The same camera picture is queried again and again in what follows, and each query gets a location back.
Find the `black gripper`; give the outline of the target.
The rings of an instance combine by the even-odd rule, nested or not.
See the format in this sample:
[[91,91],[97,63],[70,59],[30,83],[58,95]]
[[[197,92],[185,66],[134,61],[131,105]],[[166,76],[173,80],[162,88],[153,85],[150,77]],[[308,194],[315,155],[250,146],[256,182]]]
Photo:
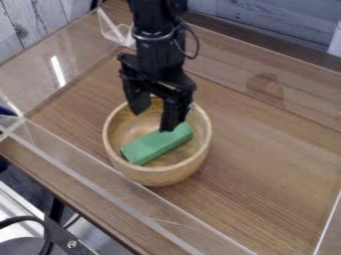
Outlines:
[[152,34],[135,31],[137,53],[121,54],[123,90],[133,113],[152,106],[152,94],[165,99],[161,131],[173,131],[185,122],[196,84],[184,71],[186,32]]

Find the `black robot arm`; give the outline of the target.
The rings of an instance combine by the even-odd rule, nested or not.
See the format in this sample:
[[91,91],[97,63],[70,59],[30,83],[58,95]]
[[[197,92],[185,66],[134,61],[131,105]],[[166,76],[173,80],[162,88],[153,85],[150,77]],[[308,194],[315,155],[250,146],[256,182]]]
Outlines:
[[138,116],[164,100],[161,131],[173,131],[185,122],[193,102],[196,83],[184,71],[185,38],[190,27],[181,15],[188,0],[130,0],[134,15],[133,37],[137,53],[119,55],[123,90],[133,113]]

